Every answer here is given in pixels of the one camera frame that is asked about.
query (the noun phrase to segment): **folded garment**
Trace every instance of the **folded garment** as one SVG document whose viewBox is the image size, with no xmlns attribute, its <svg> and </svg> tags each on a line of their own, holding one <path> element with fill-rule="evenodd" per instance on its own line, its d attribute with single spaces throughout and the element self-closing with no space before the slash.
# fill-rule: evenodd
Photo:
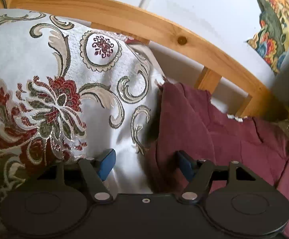
<svg viewBox="0 0 289 239">
<path fill-rule="evenodd" d="M 258 118 L 228 118 L 210 99 L 208 91 L 163 85 L 159 136 L 145 154 L 156 192 L 180 193 L 186 187 L 174 154 L 184 150 L 195 160 L 216 165 L 239 161 L 289 200 L 289 138 L 277 125 Z M 289 236 L 289 222 L 285 234 Z"/>
</svg>

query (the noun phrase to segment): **white wall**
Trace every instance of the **white wall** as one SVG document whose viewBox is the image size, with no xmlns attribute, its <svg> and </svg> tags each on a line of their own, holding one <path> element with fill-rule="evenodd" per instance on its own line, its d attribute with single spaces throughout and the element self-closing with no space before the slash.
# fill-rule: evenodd
<svg viewBox="0 0 289 239">
<path fill-rule="evenodd" d="M 245 43 L 260 29 L 257 0 L 118 1 L 141 6 L 204 37 L 240 62 L 281 101 L 289 104 L 289 52 L 282 64 L 282 73 L 275 77 L 264 60 Z M 158 44 L 151 42 L 149 46 L 168 77 L 189 85 L 195 83 L 202 65 Z M 234 113 L 246 96 L 245 92 L 222 78 L 212 102 L 222 111 Z"/>
</svg>

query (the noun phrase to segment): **wooden headboard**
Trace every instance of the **wooden headboard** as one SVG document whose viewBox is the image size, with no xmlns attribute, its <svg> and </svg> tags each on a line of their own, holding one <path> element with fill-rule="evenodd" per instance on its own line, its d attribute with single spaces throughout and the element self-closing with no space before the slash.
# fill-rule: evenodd
<svg viewBox="0 0 289 239">
<path fill-rule="evenodd" d="M 195 88 L 212 93 L 223 76 L 247 92 L 237 116 L 287 118 L 286 107 L 240 63 L 192 31 L 163 17 L 114 0 L 6 0 L 6 3 L 8 8 L 89 21 L 92 28 L 127 34 L 144 43 L 154 41 L 204 65 Z"/>
</svg>

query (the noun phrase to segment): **red flower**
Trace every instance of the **red flower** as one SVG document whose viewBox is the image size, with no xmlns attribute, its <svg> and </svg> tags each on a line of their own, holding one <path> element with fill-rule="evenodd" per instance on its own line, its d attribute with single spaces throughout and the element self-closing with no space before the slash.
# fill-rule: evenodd
<svg viewBox="0 0 289 239">
<path fill-rule="evenodd" d="M 81 108 L 79 107 L 81 104 L 80 95 L 76 92 L 77 88 L 75 82 L 73 80 L 65 80 L 64 77 L 58 77 L 55 80 L 50 77 L 47 78 L 56 97 L 59 98 L 62 94 L 65 94 L 65 106 L 72 108 L 76 112 L 81 112 Z"/>
</svg>

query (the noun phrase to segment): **white floral cushion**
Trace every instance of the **white floral cushion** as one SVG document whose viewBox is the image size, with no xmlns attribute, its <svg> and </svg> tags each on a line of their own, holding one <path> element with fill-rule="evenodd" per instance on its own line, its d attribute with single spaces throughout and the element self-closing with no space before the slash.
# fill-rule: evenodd
<svg viewBox="0 0 289 239">
<path fill-rule="evenodd" d="M 151 51 L 126 36 L 0 9 L 0 203 L 54 160 L 107 148 L 117 154 L 110 191 L 150 193 L 142 154 L 163 80 Z"/>
</svg>

